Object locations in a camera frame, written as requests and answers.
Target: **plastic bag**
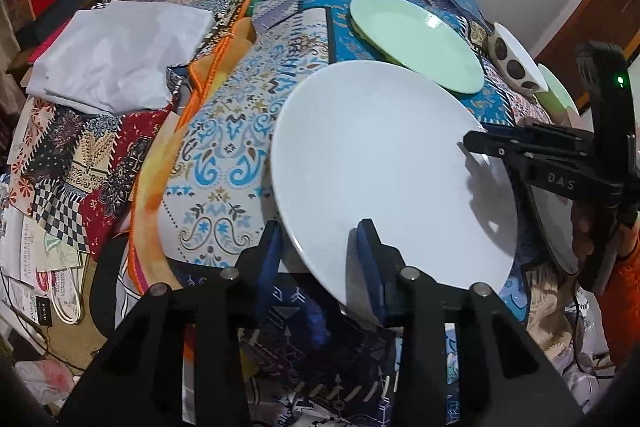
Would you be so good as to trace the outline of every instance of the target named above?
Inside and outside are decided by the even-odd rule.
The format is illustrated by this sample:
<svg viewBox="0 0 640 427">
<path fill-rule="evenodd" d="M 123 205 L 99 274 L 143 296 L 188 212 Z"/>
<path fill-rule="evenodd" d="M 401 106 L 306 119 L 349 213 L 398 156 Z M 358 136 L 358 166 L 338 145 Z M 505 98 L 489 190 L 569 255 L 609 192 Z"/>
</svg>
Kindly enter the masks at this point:
<svg viewBox="0 0 640 427">
<path fill-rule="evenodd" d="M 58 360 L 16 362 L 15 371 L 42 405 L 67 399 L 74 388 L 74 376 Z"/>
<path fill-rule="evenodd" d="M 576 331 L 575 344 L 578 346 L 578 354 L 585 353 L 589 359 L 593 357 L 594 344 L 596 343 L 597 320 L 594 317 L 589 299 L 582 288 L 576 292 L 578 305 L 580 306 L 580 321 Z M 575 303 L 569 304 L 564 312 L 568 315 L 569 322 L 575 322 Z"/>
</svg>

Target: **cable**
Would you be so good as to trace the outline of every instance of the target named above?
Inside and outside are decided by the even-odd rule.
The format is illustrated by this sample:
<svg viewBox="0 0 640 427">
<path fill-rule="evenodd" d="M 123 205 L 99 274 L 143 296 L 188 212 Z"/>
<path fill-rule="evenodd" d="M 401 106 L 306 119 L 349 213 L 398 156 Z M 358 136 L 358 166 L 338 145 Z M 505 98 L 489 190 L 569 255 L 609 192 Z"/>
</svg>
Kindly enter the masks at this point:
<svg viewBox="0 0 640 427">
<path fill-rule="evenodd" d="M 36 345 L 40 348 L 40 349 L 44 349 L 44 355 L 50 355 L 52 356 L 54 359 L 58 360 L 59 362 L 62 362 L 63 364 L 66 365 L 66 367 L 70 367 L 72 369 L 75 369 L 76 371 L 80 371 L 81 373 L 84 373 L 86 371 L 86 368 L 82 368 L 82 367 L 78 367 L 77 365 L 72 364 L 71 362 L 69 362 L 68 360 L 63 359 L 62 357 L 57 356 L 53 351 L 51 351 L 49 349 L 49 337 L 47 335 L 43 335 L 45 338 L 45 343 L 46 345 L 43 346 L 42 344 L 40 344 L 40 342 L 36 339 L 36 337 L 34 337 L 31 334 L 31 331 L 29 331 L 29 328 L 27 327 L 27 323 L 22 320 L 22 317 L 20 317 L 20 314 L 16 311 L 14 303 L 11 300 L 11 293 L 9 293 L 9 288 L 6 285 L 6 280 L 4 278 L 4 274 L 2 273 L 2 267 L 0 267 L 0 279 L 2 279 L 2 285 L 4 286 L 4 291 L 6 292 L 6 297 L 9 299 L 9 307 L 12 309 L 12 311 L 14 312 L 15 318 L 18 319 L 18 322 L 20 323 L 20 325 L 24 328 L 24 331 L 26 331 L 27 335 L 29 335 L 31 337 L 31 340 L 33 342 L 36 343 Z"/>
<path fill-rule="evenodd" d="M 64 308 L 62 307 L 62 304 L 58 302 L 59 299 L 56 297 L 56 287 L 54 285 L 54 276 L 53 276 L 53 272 L 51 271 L 47 272 L 47 283 L 49 285 L 48 293 L 49 293 L 49 299 L 51 301 L 51 305 L 53 306 L 53 309 L 56 312 L 56 315 L 58 315 L 58 318 L 60 318 L 60 320 L 65 324 L 74 325 L 74 324 L 77 324 L 78 321 L 80 320 L 80 315 L 82 312 L 81 310 L 82 304 L 80 301 L 80 296 L 78 295 L 78 287 L 76 286 L 76 280 L 74 279 L 74 275 L 71 272 L 71 269 L 67 268 L 66 273 L 69 275 L 69 280 L 71 281 L 71 287 L 74 290 L 74 299 L 76 300 L 76 303 L 77 303 L 76 316 L 71 317 L 67 315 Z"/>
</svg>

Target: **patchwork tablecloth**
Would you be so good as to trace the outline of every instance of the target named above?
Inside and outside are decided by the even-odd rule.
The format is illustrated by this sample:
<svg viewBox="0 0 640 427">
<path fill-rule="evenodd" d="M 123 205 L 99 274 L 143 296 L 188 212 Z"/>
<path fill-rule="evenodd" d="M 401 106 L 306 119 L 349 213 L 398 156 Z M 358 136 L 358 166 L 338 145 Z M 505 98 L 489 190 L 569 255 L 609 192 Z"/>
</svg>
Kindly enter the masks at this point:
<svg viewBox="0 0 640 427">
<path fill-rule="evenodd" d="M 181 81 L 168 71 L 174 97 Z M 50 235 L 97 257 L 173 108 L 174 102 L 161 110 L 116 117 L 35 99 L 12 164 L 11 204 Z"/>
<path fill-rule="evenodd" d="M 152 241 L 168 258 L 171 271 L 164 273 L 171 274 L 174 285 L 202 283 L 210 277 L 210 267 L 232 266 L 244 248 L 258 243 L 265 222 L 278 218 L 269 149 L 279 111 L 293 89 L 333 62 L 382 59 L 354 34 L 348 17 L 350 1 L 264 0 L 255 6 L 255 45 L 182 129 L 181 142 L 163 167 L 167 178 L 155 181 L 164 184 L 164 190 L 154 210 L 158 237 Z M 484 70 L 483 89 L 473 96 L 457 96 L 479 121 L 514 125 L 526 116 L 549 121 L 535 100 L 513 92 L 491 64 L 486 36 L 492 26 L 474 0 L 409 1 L 433 11 L 478 56 Z M 220 20 L 228 22 L 233 16 L 227 11 Z M 222 28 L 214 28 L 210 42 L 219 39 Z M 500 296 L 526 322 L 527 274 L 546 262 L 546 253 L 524 204 L 526 195 L 516 195 L 518 248 Z M 141 255 L 132 249 L 123 264 L 120 317 L 136 300 L 133 289 L 144 291 L 159 280 L 159 271 L 148 266 L 163 262 L 157 257 L 147 259 L 148 252 Z M 278 274 L 267 320 L 257 331 L 242 332 L 241 342 L 260 365 L 260 373 L 250 380 L 254 419 L 269 425 L 348 421 L 383 426 L 389 422 L 401 337 L 342 314 L 309 274 Z M 335 362 L 329 360 L 328 352 Z M 447 330 L 447 374 L 449 420 L 454 421 L 458 418 L 458 366 L 451 329 Z M 265 393 L 275 393 L 274 399 L 262 409 L 253 407 L 264 401 Z"/>
</svg>

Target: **orange fabric edge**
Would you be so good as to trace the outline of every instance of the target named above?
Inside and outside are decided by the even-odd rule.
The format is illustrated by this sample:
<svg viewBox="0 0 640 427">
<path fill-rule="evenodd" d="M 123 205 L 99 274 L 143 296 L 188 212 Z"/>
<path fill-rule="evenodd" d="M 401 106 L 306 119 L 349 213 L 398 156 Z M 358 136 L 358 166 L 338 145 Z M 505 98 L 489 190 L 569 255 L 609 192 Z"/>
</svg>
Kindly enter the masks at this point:
<svg viewBox="0 0 640 427">
<path fill-rule="evenodd" d="M 597 298 L 611 361 L 620 367 L 640 341 L 640 242 L 624 261 L 616 261 Z"/>
<path fill-rule="evenodd" d="M 251 0 L 244 0 L 244 2 L 242 3 L 238 15 L 237 15 L 237 19 L 234 22 L 234 24 L 231 26 L 231 33 L 233 33 L 234 27 L 236 26 L 236 23 L 238 22 L 238 20 L 240 18 L 242 18 L 244 16 L 244 14 L 246 13 L 249 4 L 251 3 Z M 215 77 L 216 71 L 218 70 L 218 66 L 220 64 L 220 62 L 222 61 L 222 58 L 226 52 L 226 49 L 228 49 L 229 46 L 229 42 L 232 39 L 232 36 L 227 36 L 224 37 L 219 43 L 218 45 L 216 45 L 216 47 L 213 50 L 213 53 L 216 54 L 216 58 L 213 60 L 213 63 L 211 64 L 211 67 L 209 68 L 209 73 L 207 74 L 207 78 L 205 82 L 202 82 L 200 80 L 200 78 L 198 77 L 197 74 L 194 73 L 194 70 L 191 68 L 191 64 L 189 64 L 189 66 L 187 67 L 187 70 L 189 71 L 189 74 L 192 74 L 192 79 L 194 80 L 195 83 L 195 91 L 191 94 L 190 98 L 189 98 L 189 102 L 187 102 L 187 105 L 184 108 L 184 111 L 182 112 L 182 114 L 180 115 L 180 120 L 178 120 L 178 123 L 176 125 L 176 129 L 179 129 L 180 127 L 182 127 L 183 125 L 187 124 L 188 121 L 191 120 L 191 118 L 193 118 L 193 116 L 197 113 L 197 111 L 200 109 L 200 107 L 202 106 L 202 104 L 205 101 L 205 97 L 206 94 L 209 91 L 209 86 L 213 81 L 213 78 Z M 131 222 L 130 222 L 130 226 L 129 226 L 129 230 L 132 231 L 134 228 L 134 212 L 133 209 L 136 206 L 136 197 L 138 195 L 138 178 L 136 178 L 136 181 L 134 183 L 134 190 L 133 190 L 133 200 L 132 200 L 132 213 L 131 213 Z M 140 276 L 141 274 L 138 273 L 137 269 L 136 269 L 136 263 L 135 263 L 135 254 L 136 254 L 136 249 L 135 249 L 135 245 L 133 244 L 133 241 L 131 240 L 131 238 L 129 238 L 129 248 L 127 251 L 127 272 L 129 274 L 129 278 L 132 280 L 133 284 L 135 285 L 136 289 L 138 290 L 139 293 L 144 293 L 144 290 L 142 289 L 142 284 L 140 283 Z"/>
</svg>

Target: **red patterned fabric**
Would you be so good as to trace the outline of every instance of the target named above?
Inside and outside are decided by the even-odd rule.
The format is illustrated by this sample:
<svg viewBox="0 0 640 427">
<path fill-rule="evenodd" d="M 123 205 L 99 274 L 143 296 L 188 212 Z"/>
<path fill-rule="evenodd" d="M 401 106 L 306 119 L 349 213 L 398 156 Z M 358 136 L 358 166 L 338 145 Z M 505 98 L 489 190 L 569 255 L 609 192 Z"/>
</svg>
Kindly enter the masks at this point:
<svg viewBox="0 0 640 427">
<path fill-rule="evenodd" d="M 97 258 L 173 107 L 117 118 L 36 100 L 12 166 L 12 204 L 47 233 Z"/>
<path fill-rule="evenodd" d="M 122 118 L 122 126 L 111 155 L 105 184 L 96 188 L 79 205 L 90 253 L 95 258 L 110 237 L 129 199 L 136 175 L 169 109 L 136 112 Z"/>
</svg>

